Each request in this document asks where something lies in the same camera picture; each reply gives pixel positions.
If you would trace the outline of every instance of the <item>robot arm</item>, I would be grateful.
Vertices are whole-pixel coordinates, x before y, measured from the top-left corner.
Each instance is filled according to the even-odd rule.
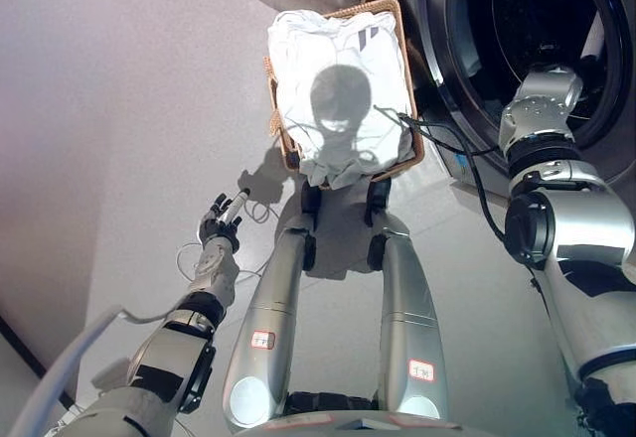
[[[530,73],[504,110],[505,245],[533,269],[586,424],[624,435],[636,412],[636,285],[622,270],[634,221],[565,123],[581,89],[566,70]]]
[[[169,437],[177,413],[199,407],[212,372],[214,333],[235,298],[236,215],[248,194],[217,198],[201,221],[203,252],[189,293],[139,349],[127,385],[102,396],[62,437]]]

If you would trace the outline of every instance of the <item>laundry basket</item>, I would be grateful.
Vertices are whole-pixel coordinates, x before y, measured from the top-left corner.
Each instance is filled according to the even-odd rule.
[[[326,18],[351,18],[354,15],[363,12],[380,13],[391,12],[396,17],[396,36],[401,50],[401,55],[404,60],[404,76],[406,82],[406,89],[408,90],[408,98],[410,99],[410,109],[412,111],[412,117],[417,117],[417,107],[415,106],[415,99],[413,97],[413,85],[410,78],[410,69],[408,67],[408,57],[406,55],[406,44],[404,40],[404,28],[401,22],[401,9],[399,7],[398,0],[376,0],[369,3],[363,3],[355,7],[347,8],[345,10],[339,10],[334,13],[325,15]],[[271,60],[269,57],[265,57],[265,71],[267,74],[267,85],[269,87],[269,97],[271,100],[271,107],[273,112],[269,120],[269,131],[272,135],[280,136],[280,152],[283,156],[283,162],[285,167],[290,171],[298,171],[300,167],[300,158],[302,157],[302,151],[294,140],[289,136],[282,123],[280,113],[278,111],[278,105],[276,103],[276,76],[274,74]],[[393,164],[391,167],[383,172],[380,172],[372,177],[373,182],[381,181],[387,177],[393,176],[399,172],[414,166],[421,162],[424,158],[424,143],[421,135],[410,129],[412,135],[411,148],[413,156],[403,162]]]

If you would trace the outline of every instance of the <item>white cloth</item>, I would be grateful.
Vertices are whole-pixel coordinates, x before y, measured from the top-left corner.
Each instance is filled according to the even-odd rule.
[[[278,109],[310,185],[339,189],[412,154],[407,127],[374,108],[410,114],[395,25],[390,12],[325,19],[298,10],[269,27]]]

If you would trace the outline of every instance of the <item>washing machine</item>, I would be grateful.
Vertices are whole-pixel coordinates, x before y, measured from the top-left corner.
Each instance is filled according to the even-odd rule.
[[[585,87],[568,125],[583,158],[636,217],[634,1],[400,0],[418,109],[486,150],[497,144],[501,111],[531,68],[573,68]],[[458,146],[443,130],[431,133]],[[474,184],[464,156],[439,154],[453,177]],[[507,196],[502,154],[476,162],[485,188]]]

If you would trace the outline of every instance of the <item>sticker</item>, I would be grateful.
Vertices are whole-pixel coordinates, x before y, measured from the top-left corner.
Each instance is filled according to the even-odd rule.
[[[270,420],[264,425],[267,430],[289,429],[291,427],[308,427],[311,425],[330,424],[334,419],[329,414],[309,412],[298,414],[284,419]]]
[[[269,331],[254,331],[251,335],[251,346],[260,350],[273,350],[276,335]]]
[[[434,382],[435,368],[433,364],[425,363],[424,361],[410,360],[408,362],[408,375],[415,379]]]
[[[463,154],[455,154],[455,160],[460,167],[468,167],[468,159]]]

